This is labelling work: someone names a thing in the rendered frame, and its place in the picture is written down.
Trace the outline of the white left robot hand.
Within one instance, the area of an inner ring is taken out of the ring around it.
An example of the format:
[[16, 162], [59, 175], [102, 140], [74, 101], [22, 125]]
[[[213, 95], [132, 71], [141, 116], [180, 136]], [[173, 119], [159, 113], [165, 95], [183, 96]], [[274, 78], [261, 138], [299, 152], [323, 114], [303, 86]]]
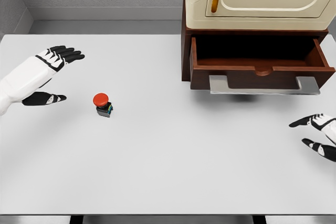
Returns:
[[28, 57], [0, 80], [0, 115], [13, 103], [25, 106], [42, 106], [67, 99], [65, 95], [39, 92], [52, 77], [66, 65], [82, 60], [84, 54], [74, 48], [54, 46]]

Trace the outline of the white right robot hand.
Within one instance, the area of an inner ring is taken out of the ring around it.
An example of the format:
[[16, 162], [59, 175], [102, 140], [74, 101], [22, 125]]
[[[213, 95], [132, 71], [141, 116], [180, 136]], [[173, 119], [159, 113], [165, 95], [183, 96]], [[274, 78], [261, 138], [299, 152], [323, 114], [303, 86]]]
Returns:
[[306, 125], [310, 125], [322, 132], [334, 145], [321, 144], [308, 138], [303, 138], [301, 140], [302, 143], [323, 158], [336, 163], [336, 118], [323, 113], [313, 114], [290, 123], [289, 127], [294, 128]]

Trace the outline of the brown wooden drawer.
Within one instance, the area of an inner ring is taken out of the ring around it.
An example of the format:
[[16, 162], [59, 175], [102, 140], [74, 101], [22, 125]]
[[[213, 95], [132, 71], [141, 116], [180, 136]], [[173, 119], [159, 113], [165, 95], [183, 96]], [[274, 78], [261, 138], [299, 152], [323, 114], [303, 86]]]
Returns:
[[193, 90], [210, 89], [211, 75], [232, 89], [297, 89], [300, 76], [321, 88], [335, 73], [317, 39], [296, 36], [196, 36], [190, 71]]

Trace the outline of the cream cabinet with brown base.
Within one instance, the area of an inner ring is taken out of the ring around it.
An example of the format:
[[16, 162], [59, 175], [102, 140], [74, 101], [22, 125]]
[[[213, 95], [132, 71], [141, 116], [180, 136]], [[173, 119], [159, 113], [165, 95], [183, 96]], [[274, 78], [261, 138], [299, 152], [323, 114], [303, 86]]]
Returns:
[[183, 0], [181, 67], [182, 80], [190, 80], [188, 55], [190, 42], [198, 34], [261, 34], [287, 35], [293, 33], [321, 34], [336, 17], [336, 0], [319, 18], [208, 17], [208, 0]]

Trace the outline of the red mushroom button switch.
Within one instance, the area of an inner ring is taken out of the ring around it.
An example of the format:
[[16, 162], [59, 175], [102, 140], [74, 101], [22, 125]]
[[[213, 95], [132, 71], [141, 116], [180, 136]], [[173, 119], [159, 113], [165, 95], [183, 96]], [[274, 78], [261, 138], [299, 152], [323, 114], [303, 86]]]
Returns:
[[105, 93], [98, 93], [93, 97], [93, 103], [96, 106], [97, 113], [100, 116], [109, 118], [113, 106], [109, 102], [109, 97]]

